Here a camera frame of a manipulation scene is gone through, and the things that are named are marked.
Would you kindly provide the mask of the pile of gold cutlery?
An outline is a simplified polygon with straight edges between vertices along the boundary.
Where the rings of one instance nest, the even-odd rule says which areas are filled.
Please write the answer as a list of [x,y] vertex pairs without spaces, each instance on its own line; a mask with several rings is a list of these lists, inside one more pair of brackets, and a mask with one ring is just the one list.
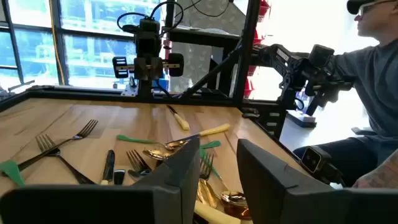
[[[51,98],[63,100],[93,100],[93,101],[117,101],[135,103],[158,103],[168,105],[197,105],[197,106],[224,106],[235,107],[241,111],[246,108],[256,109],[258,114],[250,120],[257,124],[268,135],[279,139],[287,114],[287,108],[279,100],[245,100],[243,98],[244,83],[249,66],[261,66],[262,63],[256,58],[254,53],[249,52],[253,46],[255,26],[259,13],[260,0],[249,0],[246,21],[241,39],[232,43],[229,47],[228,55],[224,60],[215,66],[208,74],[199,80],[192,87],[187,88],[183,93],[162,96],[154,94],[152,99],[142,99],[139,97],[121,96],[121,92],[98,89],[82,89],[62,86],[33,86],[26,91],[10,96],[0,101],[0,112],[9,109],[20,102],[29,98]],[[230,98],[221,90],[213,93],[199,93],[204,85],[215,79],[217,74],[225,75],[231,71],[234,64],[238,65],[238,73],[233,91]]]

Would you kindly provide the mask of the person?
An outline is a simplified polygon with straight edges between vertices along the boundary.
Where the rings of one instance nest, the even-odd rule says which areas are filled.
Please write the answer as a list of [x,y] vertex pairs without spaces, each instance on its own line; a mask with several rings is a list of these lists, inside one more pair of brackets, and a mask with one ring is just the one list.
[[353,79],[374,133],[319,147],[353,187],[398,149],[398,0],[348,0],[347,10],[355,16],[358,35],[378,44],[335,55],[331,69]]

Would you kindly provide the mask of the white power adapter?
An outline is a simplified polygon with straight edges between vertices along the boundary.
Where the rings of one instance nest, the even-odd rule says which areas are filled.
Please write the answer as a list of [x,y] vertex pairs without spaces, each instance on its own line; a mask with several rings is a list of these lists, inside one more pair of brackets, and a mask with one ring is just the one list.
[[315,128],[317,125],[315,117],[309,116],[302,111],[288,110],[286,117],[302,128]]

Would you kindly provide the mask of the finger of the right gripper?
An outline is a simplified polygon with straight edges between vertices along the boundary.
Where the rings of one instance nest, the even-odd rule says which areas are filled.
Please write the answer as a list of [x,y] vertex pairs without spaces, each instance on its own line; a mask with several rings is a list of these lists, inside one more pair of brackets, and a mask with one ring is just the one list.
[[171,77],[181,77],[184,71],[184,57],[180,53],[169,54],[169,73]]
[[112,59],[114,74],[116,78],[127,78],[128,69],[126,57],[114,57]]

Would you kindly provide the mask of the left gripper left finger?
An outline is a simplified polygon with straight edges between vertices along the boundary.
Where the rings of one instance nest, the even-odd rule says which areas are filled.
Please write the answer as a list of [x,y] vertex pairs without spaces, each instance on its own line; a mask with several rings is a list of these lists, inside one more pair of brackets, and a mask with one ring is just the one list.
[[192,224],[200,140],[132,185],[31,185],[0,198],[3,224]]

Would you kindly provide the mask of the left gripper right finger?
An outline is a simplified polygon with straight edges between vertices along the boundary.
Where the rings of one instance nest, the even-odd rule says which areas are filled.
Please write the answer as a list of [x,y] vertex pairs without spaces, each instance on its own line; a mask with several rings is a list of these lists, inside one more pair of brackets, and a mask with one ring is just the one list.
[[247,139],[237,163],[254,224],[398,224],[398,189],[334,189]]

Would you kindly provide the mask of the grey patterned panel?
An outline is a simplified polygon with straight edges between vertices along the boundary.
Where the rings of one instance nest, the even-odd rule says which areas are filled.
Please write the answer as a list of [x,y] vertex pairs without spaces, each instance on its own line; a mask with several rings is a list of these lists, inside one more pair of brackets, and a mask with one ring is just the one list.
[[[194,29],[220,30],[240,35],[246,16],[228,0],[177,0],[183,7],[196,5],[184,12],[181,25]],[[183,92],[209,72],[212,47],[174,42],[172,51],[183,55],[185,67],[181,77],[170,79],[169,90]]]

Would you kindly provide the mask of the person's forearm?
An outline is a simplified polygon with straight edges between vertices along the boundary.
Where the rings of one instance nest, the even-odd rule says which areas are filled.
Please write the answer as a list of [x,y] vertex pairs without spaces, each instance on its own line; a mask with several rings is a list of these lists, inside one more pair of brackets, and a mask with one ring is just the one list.
[[353,187],[398,189],[398,149],[376,169],[360,177]]

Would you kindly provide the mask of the silver mounting plate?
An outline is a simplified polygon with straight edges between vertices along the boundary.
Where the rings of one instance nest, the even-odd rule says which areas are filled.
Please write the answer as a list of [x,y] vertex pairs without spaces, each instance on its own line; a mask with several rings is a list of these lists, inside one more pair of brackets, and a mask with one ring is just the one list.
[[138,95],[139,87],[137,85],[128,84],[121,92],[121,96],[136,97]]

